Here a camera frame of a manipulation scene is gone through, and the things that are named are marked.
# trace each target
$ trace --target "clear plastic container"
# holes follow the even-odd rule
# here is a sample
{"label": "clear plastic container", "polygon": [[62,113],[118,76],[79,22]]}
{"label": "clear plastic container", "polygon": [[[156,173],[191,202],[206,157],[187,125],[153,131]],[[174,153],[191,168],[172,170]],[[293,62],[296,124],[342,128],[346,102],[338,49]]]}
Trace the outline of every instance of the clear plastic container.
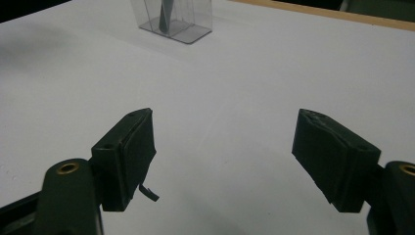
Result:
{"label": "clear plastic container", "polygon": [[139,27],[161,36],[192,44],[211,32],[211,0],[131,0],[131,4]]}

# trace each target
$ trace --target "screw hole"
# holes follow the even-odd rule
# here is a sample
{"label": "screw hole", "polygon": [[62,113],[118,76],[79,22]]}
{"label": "screw hole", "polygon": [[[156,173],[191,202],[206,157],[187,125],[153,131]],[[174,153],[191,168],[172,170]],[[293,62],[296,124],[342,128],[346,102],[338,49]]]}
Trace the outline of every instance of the screw hole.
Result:
{"label": "screw hole", "polygon": [[58,174],[69,174],[69,173],[76,171],[77,169],[79,169],[78,163],[64,164],[58,168],[57,173]]}
{"label": "screw hole", "polygon": [[399,167],[403,172],[415,176],[415,166],[414,165],[402,164]]}

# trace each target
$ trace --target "black plastic part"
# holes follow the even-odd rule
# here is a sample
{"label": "black plastic part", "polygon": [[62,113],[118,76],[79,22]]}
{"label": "black plastic part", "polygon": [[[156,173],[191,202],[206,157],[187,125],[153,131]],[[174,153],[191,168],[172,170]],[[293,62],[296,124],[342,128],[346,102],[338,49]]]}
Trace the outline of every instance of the black plastic part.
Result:
{"label": "black plastic part", "polygon": [[391,213],[383,186],[384,172],[381,166],[376,165],[367,179],[367,188],[364,192],[365,201],[377,214]]}
{"label": "black plastic part", "polygon": [[32,234],[103,234],[94,178],[88,161],[72,159],[48,169]]}
{"label": "black plastic part", "polygon": [[415,235],[415,164],[388,163],[383,185],[397,234]]}
{"label": "black plastic part", "polygon": [[0,235],[30,234],[39,193],[0,209]]}
{"label": "black plastic part", "polygon": [[89,162],[94,174],[105,182],[104,211],[126,209],[137,186],[144,182],[155,154],[151,109],[126,115],[92,147]]}
{"label": "black plastic part", "polygon": [[0,23],[66,3],[70,0],[0,0]]}
{"label": "black plastic part", "polygon": [[388,211],[376,211],[372,208],[367,215],[366,221],[370,235],[396,234],[392,215]]}
{"label": "black plastic part", "polygon": [[360,212],[378,148],[330,117],[300,110],[293,154],[339,212]]}
{"label": "black plastic part", "polygon": [[146,195],[147,198],[153,200],[154,202],[160,198],[157,194],[153,193],[152,190],[144,187],[142,184],[140,184],[139,190],[142,194]]}

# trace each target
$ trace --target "wooden table edge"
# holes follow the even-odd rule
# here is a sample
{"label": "wooden table edge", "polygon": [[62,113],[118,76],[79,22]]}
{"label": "wooden table edge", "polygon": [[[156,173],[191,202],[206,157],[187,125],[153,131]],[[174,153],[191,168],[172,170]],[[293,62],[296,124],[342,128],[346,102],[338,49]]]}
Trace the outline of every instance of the wooden table edge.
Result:
{"label": "wooden table edge", "polygon": [[307,7],[307,6],[297,5],[297,4],[277,2],[277,1],[272,1],[272,0],[230,0],[230,1],[252,4],[252,5],[257,5],[257,6],[262,6],[262,7],[276,8],[276,9],[299,12],[299,13],[306,13],[306,14],[346,20],[346,21],[351,21],[351,22],[387,26],[387,27],[415,31],[415,23],[411,23],[411,22],[403,22],[403,21],[392,20],[392,19],[358,15],[354,13],[332,11],[332,10],[321,9],[321,8],[313,8],[313,7]]}

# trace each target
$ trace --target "white surface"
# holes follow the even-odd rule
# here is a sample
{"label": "white surface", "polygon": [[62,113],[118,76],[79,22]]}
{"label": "white surface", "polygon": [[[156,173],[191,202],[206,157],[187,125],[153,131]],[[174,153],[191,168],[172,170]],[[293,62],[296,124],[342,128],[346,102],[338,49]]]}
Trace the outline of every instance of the white surface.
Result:
{"label": "white surface", "polygon": [[192,46],[139,30],[128,0],[74,0],[0,24],[0,207],[49,166],[89,159],[125,114],[154,110],[158,153],[106,234],[368,234],[291,155],[299,108],[414,162],[415,32],[213,1]]}

